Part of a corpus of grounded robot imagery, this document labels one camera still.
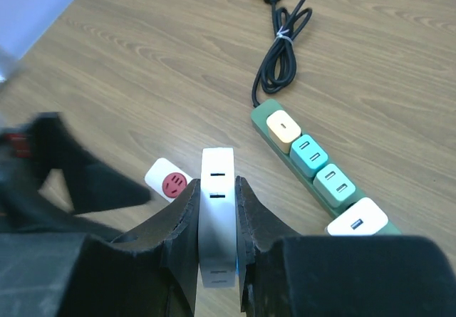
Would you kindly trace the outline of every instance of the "red round socket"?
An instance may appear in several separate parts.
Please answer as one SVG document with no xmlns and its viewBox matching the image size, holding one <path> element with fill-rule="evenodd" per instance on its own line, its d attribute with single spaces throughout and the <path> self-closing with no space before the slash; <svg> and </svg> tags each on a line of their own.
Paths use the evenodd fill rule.
<svg viewBox="0 0 456 317">
<path fill-rule="evenodd" d="M 187 179 L 182 173 L 173 172 L 165 177 L 162 190 L 166 197 L 176 198 L 187 186 Z"/>
</svg>

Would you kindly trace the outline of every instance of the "white socket module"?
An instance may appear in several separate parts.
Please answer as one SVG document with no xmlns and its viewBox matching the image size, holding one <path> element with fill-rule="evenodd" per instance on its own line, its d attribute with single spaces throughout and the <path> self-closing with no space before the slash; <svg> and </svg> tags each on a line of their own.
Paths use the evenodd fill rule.
<svg viewBox="0 0 456 317">
<path fill-rule="evenodd" d="M 233 287 L 237 230 L 234 151 L 205 148 L 201 159 L 198 253 L 204 287 Z"/>
<path fill-rule="evenodd" d="M 185 185 L 189 184 L 192 181 L 192 178 L 185 172 L 183 172 L 176 165 L 172 164 L 166 158 L 159 158 L 152 165 L 149 171 L 147 171 L 144 180 L 147 185 L 154 189 L 161 197 L 166 199 L 168 202 L 174 201 L 175 197 L 167 196 L 163 191 L 163 182 L 165 178 L 172 173 L 180 173 L 185 177 Z"/>
<path fill-rule="evenodd" d="M 364 197 L 332 221 L 326 232 L 332 236 L 366 236 L 378 233 L 388 216 L 370 198 Z"/>
</svg>

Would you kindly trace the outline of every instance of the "outlet slot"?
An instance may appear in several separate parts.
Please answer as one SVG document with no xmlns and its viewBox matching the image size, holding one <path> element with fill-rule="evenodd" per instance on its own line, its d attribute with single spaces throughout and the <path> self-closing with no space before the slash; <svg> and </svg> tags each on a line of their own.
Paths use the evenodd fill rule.
<svg viewBox="0 0 456 317">
<path fill-rule="evenodd" d="M 340 194 L 342 191 L 344 191 L 347 188 L 347 184 L 342 184 L 340 187 L 336 189 L 336 191 Z"/>
<path fill-rule="evenodd" d="M 358 228 L 360 225 L 362 225 L 364 222 L 362 219 L 359 219 L 358 221 L 356 221 L 355 223 L 353 223 L 350 227 L 351 229 L 355 230 L 356 228 Z"/>
<path fill-rule="evenodd" d="M 320 157 L 320 153 L 316 153 L 311 157 L 311 162 L 315 161 L 318 157 Z"/>
<path fill-rule="evenodd" d="M 306 148 L 306 147 L 309 146 L 309 145 L 310 145 L 310 142 L 309 142 L 309 141 L 306 141 L 304 144 L 302 144 L 301 146 L 299 146 L 299 148 L 303 150 L 304 148 Z"/>
<path fill-rule="evenodd" d="M 332 177 L 334 177 L 336 175 L 336 173 L 334 171 L 331 171 L 329 172 L 326 176 L 325 176 L 325 179 L 326 180 L 330 180 Z"/>
</svg>

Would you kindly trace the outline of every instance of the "black power cord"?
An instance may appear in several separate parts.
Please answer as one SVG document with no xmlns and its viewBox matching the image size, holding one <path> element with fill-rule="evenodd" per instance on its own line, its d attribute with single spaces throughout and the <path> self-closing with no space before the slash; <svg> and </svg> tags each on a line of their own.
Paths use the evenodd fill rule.
<svg viewBox="0 0 456 317">
<path fill-rule="evenodd" d="M 289 85 L 296 75 L 296 57 L 293 52 L 292 41 L 299 35 L 312 16 L 312 9 L 301 10 L 306 0 L 300 0 L 291 14 L 285 7 L 276 8 L 280 0 L 264 0 L 271 4 L 272 26 L 274 40 L 271 48 L 264 57 L 252 88 L 252 102 L 254 107 L 259 106 L 257 100 L 258 85 L 261 84 L 266 94 L 274 94 Z M 276 76 L 276 67 L 280 65 L 279 74 Z"/>
</svg>

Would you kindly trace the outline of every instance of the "wooden table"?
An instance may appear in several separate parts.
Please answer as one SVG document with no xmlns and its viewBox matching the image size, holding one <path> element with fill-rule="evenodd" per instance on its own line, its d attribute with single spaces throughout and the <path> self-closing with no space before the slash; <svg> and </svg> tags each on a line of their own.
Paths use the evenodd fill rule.
<svg viewBox="0 0 456 317">
<path fill-rule="evenodd" d="M 296 82 L 275 98 L 399 228 L 456 266 L 456 0 L 308 4 Z M 260 200 L 321 234 L 329 216 L 250 123 L 272 38 L 262 0 L 76 0 L 26 56 L 1 112 L 14 124 L 63 111 L 88 149 L 138 182 L 159 157 L 198 177 L 202 148 L 233 146 Z M 47 194 L 64 200 L 58 188 L 56 177 Z M 129 229 L 165 205 L 92 216 Z M 237 314 L 237 289 L 199 287 L 197 316 Z"/>
</svg>

